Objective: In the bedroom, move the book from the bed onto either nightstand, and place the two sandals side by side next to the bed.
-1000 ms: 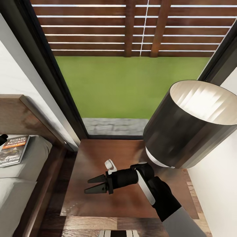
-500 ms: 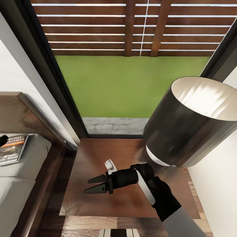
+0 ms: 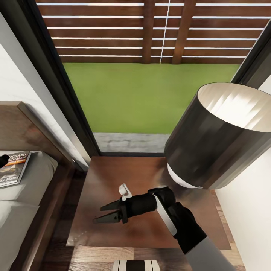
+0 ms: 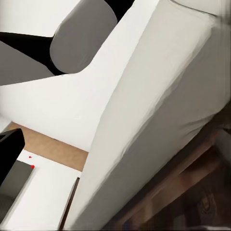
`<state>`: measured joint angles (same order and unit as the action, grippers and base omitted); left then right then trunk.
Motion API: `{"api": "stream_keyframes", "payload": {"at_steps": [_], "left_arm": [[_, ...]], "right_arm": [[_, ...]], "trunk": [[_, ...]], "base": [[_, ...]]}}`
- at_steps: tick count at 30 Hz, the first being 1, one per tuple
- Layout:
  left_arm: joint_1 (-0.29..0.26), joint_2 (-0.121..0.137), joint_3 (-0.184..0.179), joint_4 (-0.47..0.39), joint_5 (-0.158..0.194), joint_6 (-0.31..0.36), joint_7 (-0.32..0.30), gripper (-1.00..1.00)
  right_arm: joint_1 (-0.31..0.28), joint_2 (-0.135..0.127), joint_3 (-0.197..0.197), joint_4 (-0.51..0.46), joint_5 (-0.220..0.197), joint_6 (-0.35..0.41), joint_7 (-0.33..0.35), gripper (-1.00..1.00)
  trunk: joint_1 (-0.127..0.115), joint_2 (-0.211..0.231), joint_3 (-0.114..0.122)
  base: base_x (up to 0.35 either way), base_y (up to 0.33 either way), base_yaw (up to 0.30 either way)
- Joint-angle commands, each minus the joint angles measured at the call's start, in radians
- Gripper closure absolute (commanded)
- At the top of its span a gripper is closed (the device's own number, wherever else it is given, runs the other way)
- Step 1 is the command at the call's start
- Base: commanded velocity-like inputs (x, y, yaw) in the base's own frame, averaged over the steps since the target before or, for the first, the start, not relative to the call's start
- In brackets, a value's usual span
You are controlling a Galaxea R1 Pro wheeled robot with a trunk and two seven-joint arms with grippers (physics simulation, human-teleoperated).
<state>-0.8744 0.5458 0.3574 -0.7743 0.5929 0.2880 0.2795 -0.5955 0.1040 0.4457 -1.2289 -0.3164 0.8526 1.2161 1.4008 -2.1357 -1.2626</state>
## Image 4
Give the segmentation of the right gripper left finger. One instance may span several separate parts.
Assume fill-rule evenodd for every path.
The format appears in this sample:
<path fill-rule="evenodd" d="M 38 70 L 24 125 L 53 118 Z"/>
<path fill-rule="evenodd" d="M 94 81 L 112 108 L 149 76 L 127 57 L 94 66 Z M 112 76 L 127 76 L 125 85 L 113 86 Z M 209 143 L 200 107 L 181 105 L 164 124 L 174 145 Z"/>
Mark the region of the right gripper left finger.
<path fill-rule="evenodd" d="M 0 186 L 25 147 L 21 128 L 0 133 Z"/>

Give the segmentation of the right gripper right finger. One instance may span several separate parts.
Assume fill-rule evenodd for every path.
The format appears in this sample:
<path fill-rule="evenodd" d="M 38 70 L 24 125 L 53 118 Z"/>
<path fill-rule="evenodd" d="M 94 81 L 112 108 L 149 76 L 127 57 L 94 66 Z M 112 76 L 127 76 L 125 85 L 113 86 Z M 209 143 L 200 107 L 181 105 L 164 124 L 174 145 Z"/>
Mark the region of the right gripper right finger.
<path fill-rule="evenodd" d="M 231 166 L 231 130 L 219 128 L 216 146 Z"/>

